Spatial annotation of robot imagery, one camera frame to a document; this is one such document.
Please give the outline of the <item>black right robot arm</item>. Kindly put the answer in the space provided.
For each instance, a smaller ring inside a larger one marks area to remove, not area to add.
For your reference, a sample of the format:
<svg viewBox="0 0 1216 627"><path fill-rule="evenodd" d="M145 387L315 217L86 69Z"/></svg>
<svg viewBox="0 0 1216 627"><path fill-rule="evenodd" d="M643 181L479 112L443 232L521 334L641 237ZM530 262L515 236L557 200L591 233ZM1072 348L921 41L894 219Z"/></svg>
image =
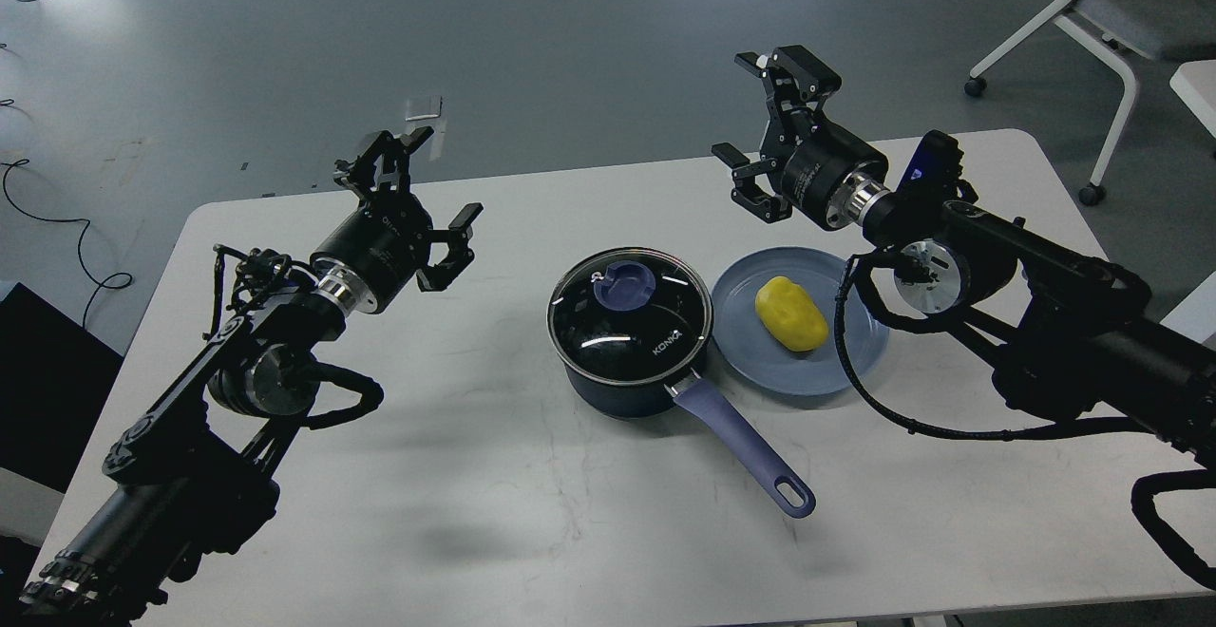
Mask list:
<svg viewBox="0 0 1216 627"><path fill-rule="evenodd" d="M728 142L713 154L732 173L732 199L775 224L794 211L835 232L855 225L869 252L848 259L832 312L832 341L848 382L846 300L856 294L894 331L946 333L992 369L1006 405L1042 427L959 431L914 420L861 396L912 435L955 441L1048 441L1149 433L1190 454L1194 470L1164 471L1130 488L1130 512L1182 574L1212 589L1214 567L1158 512L1155 499L1214 488L1214 350L1147 320L1150 286L984 210L961 175L959 141L930 130L896 188L886 156L831 122L838 74L806 47L734 55L762 81L769 123L758 160Z"/></svg>

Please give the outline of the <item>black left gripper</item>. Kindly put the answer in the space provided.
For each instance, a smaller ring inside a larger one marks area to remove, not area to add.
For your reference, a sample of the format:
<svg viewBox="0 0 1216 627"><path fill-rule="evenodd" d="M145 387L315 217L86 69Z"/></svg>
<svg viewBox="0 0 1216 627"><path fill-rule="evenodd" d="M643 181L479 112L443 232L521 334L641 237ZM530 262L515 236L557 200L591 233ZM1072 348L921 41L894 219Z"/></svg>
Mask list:
<svg viewBox="0 0 1216 627"><path fill-rule="evenodd" d="M332 181L361 203L313 252L310 266L321 276L321 293L347 315L383 312L413 273L420 290L446 290L475 258L471 241L480 202L465 204L447 228L435 230L409 192L411 156L433 134L430 126L404 135L382 130L370 134L355 160L334 160ZM446 255L426 264L435 243L447 247Z"/></svg>

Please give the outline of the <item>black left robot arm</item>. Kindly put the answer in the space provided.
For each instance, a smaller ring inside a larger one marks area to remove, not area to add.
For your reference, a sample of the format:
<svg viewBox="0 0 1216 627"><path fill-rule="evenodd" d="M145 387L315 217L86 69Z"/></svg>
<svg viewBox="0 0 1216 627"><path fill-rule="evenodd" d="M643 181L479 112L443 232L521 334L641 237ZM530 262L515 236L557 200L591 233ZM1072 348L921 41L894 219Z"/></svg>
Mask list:
<svg viewBox="0 0 1216 627"><path fill-rule="evenodd" d="M30 578L5 626L130 626L209 554L235 554L276 514L274 475L303 429L378 409L372 377L321 362L351 314L381 314L410 281L444 290L472 262L478 202L435 228L411 191L430 126L377 132L334 182L351 215L308 260L216 245L204 349L105 454L105 505Z"/></svg>

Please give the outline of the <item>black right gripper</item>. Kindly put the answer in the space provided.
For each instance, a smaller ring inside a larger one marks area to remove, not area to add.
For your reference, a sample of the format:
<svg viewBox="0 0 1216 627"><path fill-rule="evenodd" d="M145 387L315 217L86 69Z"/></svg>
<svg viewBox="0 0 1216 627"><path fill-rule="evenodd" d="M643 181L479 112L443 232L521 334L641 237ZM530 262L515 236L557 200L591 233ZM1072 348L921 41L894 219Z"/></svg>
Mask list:
<svg viewBox="0 0 1216 627"><path fill-rule="evenodd" d="M885 181L886 156L841 125L826 123L824 103L840 90L841 77L803 46L739 52L734 63L765 89L769 123L762 149L794 149L777 169L772 157L749 160L733 143L714 143L713 156L730 166L731 199L765 224L789 219L790 205L829 232L846 227L852 221L846 215L852 194L848 177L860 173L869 181ZM765 193L756 180L772 171L778 196Z"/></svg>

